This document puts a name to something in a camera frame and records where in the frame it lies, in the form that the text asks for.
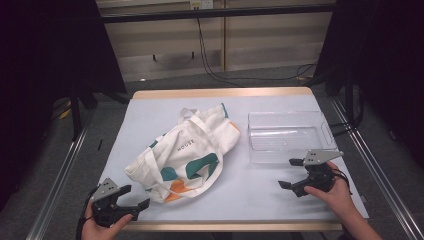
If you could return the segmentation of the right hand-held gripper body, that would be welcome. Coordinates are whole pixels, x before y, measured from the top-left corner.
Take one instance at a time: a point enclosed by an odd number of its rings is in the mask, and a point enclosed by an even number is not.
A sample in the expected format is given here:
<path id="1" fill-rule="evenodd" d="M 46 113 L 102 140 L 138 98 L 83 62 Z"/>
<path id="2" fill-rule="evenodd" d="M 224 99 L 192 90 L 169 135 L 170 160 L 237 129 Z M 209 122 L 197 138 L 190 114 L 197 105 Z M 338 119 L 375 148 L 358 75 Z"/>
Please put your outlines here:
<path id="1" fill-rule="evenodd" d="M 343 155 L 342 151 L 309 150 L 303 160 L 303 165 L 308 172 L 308 185 L 324 192 L 330 191 L 335 174 L 327 162 Z"/>

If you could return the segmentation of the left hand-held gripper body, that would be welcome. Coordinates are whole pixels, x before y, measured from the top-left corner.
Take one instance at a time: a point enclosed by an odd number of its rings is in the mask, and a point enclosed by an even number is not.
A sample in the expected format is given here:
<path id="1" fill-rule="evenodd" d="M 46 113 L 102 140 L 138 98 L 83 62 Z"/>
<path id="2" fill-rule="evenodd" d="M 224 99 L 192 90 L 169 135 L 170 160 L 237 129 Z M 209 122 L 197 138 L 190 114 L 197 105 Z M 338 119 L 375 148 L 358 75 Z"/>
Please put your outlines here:
<path id="1" fill-rule="evenodd" d="M 127 214 L 132 215 L 132 221 L 139 214 L 132 213 L 130 207 L 121 207 L 114 200 L 114 194 L 120 187 L 110 178 L 106 178 L 92 195 L 92 211 L 95 222 L 102 227 L 110 227 Z"/>

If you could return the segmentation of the clear plastic container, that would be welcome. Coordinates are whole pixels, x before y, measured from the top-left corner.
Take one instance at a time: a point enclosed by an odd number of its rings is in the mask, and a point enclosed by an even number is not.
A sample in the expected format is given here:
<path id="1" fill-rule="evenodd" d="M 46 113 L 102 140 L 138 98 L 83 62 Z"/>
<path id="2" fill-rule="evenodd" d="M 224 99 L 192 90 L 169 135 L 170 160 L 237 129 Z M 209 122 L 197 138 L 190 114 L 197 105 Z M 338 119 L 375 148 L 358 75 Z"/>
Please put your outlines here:
<path id="1" fill-rule="evenodd" d="M 309 150 L 337 149 L 320 111 L 251 112 L 248 139 L 254 164 L 285 164 L 304 158 Z"/>

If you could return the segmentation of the white canvas tote bag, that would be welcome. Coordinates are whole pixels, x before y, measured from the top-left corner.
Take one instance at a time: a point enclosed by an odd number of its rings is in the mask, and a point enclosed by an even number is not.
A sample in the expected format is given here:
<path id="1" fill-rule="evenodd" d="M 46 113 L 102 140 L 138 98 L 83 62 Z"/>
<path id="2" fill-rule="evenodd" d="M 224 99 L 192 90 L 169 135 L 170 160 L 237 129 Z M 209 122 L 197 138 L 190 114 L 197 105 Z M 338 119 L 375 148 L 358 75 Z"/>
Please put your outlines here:
<path id="1" fill-rule="evenodd" d="M 194 198 L 218 179 L 224 155 L 240 136 L 224 104 L 205 111 L 184 108 L 178 124 L 157 137 L 125 173 L 155 202 Z"/>

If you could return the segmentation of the person's left hand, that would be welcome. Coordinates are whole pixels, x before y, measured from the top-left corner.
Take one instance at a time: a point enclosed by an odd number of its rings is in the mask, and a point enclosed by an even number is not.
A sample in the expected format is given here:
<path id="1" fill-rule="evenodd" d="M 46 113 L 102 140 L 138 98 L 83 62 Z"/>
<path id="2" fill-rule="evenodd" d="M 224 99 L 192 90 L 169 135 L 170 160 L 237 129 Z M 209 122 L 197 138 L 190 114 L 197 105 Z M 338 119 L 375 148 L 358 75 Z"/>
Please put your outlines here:
<path id="1" fill-rule="evenodd" d="M 118 233 L 132 220 L 132 215 L 127 214 L 120 218 L 115 224 L 110 227 L 99 226 L 92 218 L 92 203 L 89 203 L 82 226 L 81 240 L 115 240 Z"/>

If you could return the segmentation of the person's right hand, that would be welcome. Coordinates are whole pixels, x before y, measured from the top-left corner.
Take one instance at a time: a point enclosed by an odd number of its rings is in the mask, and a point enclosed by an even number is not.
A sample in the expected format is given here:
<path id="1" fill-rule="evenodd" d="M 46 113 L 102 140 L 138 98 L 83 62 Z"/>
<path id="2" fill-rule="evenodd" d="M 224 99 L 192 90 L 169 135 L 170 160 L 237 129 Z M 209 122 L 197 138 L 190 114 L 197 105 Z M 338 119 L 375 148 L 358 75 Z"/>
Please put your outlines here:
<path id="1" fill-rule="evenodd" d="M 306 186 L 304 190 L 308 194 L 325 202 L 345 226 L 359 222 L 362 216 L 353 203 L 347 182 L 340 176 L 335 176 L 333 183 L 333 187 L 328 192 L 321 191 L 312 186 Z"/>

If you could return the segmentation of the black metal stand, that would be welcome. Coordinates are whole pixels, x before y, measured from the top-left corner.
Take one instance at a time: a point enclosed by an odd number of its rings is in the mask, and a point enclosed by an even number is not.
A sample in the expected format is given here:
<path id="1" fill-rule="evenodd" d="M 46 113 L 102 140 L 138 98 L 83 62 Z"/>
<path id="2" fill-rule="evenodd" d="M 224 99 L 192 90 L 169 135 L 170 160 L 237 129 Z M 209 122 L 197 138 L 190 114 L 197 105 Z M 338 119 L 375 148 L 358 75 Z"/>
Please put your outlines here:
<path id="1" fill-rule="evenodd" d="M 80 132 L 82 131 L 82 123 L 79 108 L 79 98 L 77 94 L 77 87 L 74 83 L 71 84 L 69 90 L 69 99 L 71 103 L 72 121 L 73 121 L 73 137 L 72 140 L 76 141 Z"/>

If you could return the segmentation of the dark curtain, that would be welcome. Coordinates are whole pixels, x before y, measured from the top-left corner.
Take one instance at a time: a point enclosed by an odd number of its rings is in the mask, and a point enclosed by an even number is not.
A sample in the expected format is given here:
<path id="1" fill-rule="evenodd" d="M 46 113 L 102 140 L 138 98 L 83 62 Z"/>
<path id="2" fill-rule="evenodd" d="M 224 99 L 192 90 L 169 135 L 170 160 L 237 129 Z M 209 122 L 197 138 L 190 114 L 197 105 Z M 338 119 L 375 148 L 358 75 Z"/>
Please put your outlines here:
<path id="1" fill-rule="evenodd" d="M 335 0 L 316 74 L 357 84 L 424 168 L 424 0 Z"/>
<path id="2" fill-rule="evenodd" d="M 49 128 L 53 104 L 126 87 L 96 0 L 0 0 L 0 211 Z"/>

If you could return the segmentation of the black horizontal bar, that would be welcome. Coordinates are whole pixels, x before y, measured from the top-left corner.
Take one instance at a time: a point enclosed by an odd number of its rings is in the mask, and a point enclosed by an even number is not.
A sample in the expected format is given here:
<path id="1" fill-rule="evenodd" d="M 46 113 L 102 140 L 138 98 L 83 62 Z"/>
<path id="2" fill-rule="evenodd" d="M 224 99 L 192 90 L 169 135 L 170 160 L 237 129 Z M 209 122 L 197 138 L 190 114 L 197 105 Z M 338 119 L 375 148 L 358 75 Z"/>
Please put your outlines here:
<path id="1" fill-rule="evenodd" d="M 121 15 L 113 14 L 113 15 L 101 16 L 98 18 L 98 20 L 102 23 L 127 23 L 127 22 L 185 20 L 185 19 L 258 16 L 258 15 L 324 13 L 324 12 L 333 12 L 336 9 L 337 9 L 337 5 L 335 3 L 332 3 L 332 4 L 290 5 L 290 6 L 275 6 L 275 7 L 255 7 L 255 8 L 185 10 L 185 11 L 173 11 L 173 12 L 155 12 L 155 13 L 121 14 Z"/>

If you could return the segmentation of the metal floor rail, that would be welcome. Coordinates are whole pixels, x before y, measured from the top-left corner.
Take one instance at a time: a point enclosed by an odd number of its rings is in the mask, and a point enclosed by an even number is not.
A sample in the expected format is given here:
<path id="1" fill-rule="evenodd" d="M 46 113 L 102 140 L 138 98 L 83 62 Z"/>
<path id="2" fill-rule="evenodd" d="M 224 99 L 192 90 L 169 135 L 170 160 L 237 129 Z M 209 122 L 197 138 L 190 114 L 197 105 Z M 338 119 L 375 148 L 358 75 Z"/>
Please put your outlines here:
<path id="1" fill-rule="evenodd" d="M 339 100 L 333 100 L 332 105 L 408 239 L 424 240 L 424 232 L 420 229 L 413 215 L 393 188 L 359 130 L 348 123 L 346 110 L 342 103 Z"/>
<path id="2" fill-rule="evenodd" d="M 37 217 L 25 240 L 43 240 L 45 232 L 57 207 L 59 198 L 62 195 L 73 165 L 84 143 L 87 127 L 89 124 L 90 122 L 87 121 L 76 135 L 76 139 L 72 141 L 72 144 L 67 152 L 64 162 L 62 163 L 60 171 L 56 176 L 48 197 L 45 200 L 41 210 L 37 214 Z"/>

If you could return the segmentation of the white wall outlet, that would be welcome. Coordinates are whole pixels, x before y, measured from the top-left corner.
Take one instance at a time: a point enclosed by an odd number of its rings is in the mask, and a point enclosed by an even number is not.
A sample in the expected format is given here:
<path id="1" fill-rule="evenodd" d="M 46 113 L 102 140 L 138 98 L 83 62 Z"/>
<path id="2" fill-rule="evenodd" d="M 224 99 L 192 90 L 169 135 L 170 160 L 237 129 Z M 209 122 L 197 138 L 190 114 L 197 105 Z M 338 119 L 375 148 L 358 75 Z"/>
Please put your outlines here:
<path id="1" fill-rule="evenodd" d="M 214 8 L 213 0 L 190 0 L 192 10 L 208 10 Z"/>

